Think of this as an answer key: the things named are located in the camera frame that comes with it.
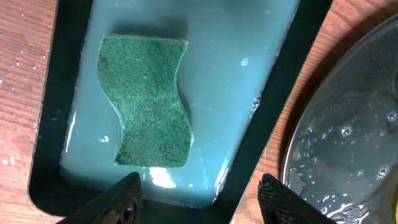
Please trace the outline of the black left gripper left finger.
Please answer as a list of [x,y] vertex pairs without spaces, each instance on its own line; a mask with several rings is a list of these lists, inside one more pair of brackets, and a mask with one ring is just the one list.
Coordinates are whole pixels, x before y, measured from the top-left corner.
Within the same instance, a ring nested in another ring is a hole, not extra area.
[[142,203],[140,176],[132,172],[58,224],[138,224]]

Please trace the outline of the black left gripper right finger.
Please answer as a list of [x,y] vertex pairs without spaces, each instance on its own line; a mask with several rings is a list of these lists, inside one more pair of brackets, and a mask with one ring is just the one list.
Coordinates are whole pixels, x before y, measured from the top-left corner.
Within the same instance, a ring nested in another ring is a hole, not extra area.
[[270,174],[264,174],[257,199],[266,224],[335,224]]

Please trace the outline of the black rectangular water tray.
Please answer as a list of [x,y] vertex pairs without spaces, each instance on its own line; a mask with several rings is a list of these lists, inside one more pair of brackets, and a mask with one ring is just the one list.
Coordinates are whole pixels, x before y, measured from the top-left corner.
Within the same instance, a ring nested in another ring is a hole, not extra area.
[[[229,223],[330,1],[59,1],[28,195],[66,217],[131,172],[142,223]],[[183,167],[115,166],[120,124],[96,76],[105,34],[185,39]]]

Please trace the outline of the green yellow sponge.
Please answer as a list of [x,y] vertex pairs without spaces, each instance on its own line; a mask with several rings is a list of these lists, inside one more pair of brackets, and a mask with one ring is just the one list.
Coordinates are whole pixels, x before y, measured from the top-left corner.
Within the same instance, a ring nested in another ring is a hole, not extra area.
[[182,167],[193,133],[178,94],[177,72],[188,49],[183,39],[108,34],[96,74],[121,123],[117,166]]

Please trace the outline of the round black tray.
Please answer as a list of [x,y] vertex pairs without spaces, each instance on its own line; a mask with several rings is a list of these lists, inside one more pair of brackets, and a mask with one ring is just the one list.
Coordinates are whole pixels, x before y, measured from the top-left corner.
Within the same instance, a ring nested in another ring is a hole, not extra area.
[[309,99],[281,173],[337,223],[397,222],[397,18],[365,35]]

